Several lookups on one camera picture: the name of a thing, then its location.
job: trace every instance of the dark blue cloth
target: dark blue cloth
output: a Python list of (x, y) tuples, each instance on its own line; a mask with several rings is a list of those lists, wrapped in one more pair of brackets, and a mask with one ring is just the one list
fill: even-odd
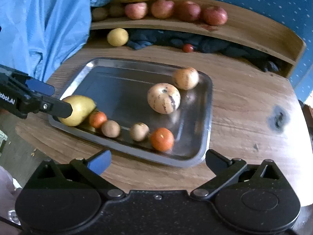
[(184, 33), (169, 30), (155, 29), (128, 29), (129, 41), (127, 46), (138, 50), (150, 45), (171, 46), (182, 49), (184, 44), (193, 45), (195, 51), (215, 53), (233, 57), (245, 58), (262, 71), (278, 71), (277, 59), (264, 52), (249, 48), (237, 43), (203, 36), (193, 33)]

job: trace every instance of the wooden shelf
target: wooden shelf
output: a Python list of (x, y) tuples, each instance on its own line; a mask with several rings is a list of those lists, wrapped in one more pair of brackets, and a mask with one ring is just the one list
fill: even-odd
[(201, 6), (219, 5), (228, 13), (228, 21), (217, 31), (210, 32), (196, 24), (182, 22), (171, 18), (159, 20), (146, 17), (141, 20), (123, 18), (109, 18), (100, 22), (93, 22), (91, 29), (106, 28), (151, 28), (174, 30), (211, 36), (235, 42), (247, 47), (263, 51), (288, 63), (282, 75), (291, 74), (302, 56), (306, 44), (291, 29), (253, 11), (215, 0), (191, 0)]

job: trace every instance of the blue panel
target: blue panel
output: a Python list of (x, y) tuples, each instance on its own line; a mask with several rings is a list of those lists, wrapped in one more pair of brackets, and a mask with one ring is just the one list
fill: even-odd
[(104, 151), (98, 156), (92, 156), (91, 158), (93, 159), (87, 160), (87, 167), (98, 175), (101, 175), (111, 164), (111, 152), (109, 150)]
[(304, 101), (313, 90), (313, 73), (307, 73), (313, 61), (313, 0), (219, 0), (231, 3), (292, 29), (306, 42), (307, 49), (289, 78), (296, 95)]

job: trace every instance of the stainless steel tray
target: stainless steel tray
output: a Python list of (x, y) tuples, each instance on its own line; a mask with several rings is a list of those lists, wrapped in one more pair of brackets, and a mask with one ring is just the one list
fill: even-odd
[[(156, 83), (172, 84), (172, 73), (179, 67), (142, 62), (97, 58), (88, 62), (68, 82), (59, 95), (63, 99), (72, 94), (84, 95), (97, 103), (108, 119), (121, 126), (116, 139), (106, 138), (98, 132), (68, 127), (49, 116), (52, 126), (103, 146), (153, 162), (176, 167), (194, 166), (205, 157), (209, 148), (212, 120), (212, 81), (199, 72), (199, 84), (181, 93), (181, 104), (170, 115), (155, 112), (148, 105), (147, 92)], [(155, 151), (149, 140), (134, 142), (129, 128), (137, 122), (145, 123), (150, 131), (166, 127), (175, 137), (173, 149), (167, 153)]]

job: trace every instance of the red apple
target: red apple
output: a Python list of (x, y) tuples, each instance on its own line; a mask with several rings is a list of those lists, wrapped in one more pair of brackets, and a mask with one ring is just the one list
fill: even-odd
[(228, 16), (227, 12), (219, 6), (210, 6), (202, 12), (203, 20), (211, 26), (219, 26), (226, 23)]
[(125, 14), (130, 19), (144, 18), (148, 13), (148, 5), (145, 2), (129, 3), (125, 6)]
[(177, 6), (177, 17), (186, 22), (192, 22), (199, 19), (201, 7), (195, 2), (184, 1)]
[(157, 0), (151, 5), (151, 14), (159, 19), (166, 19), (174, 13), (173, 1)]

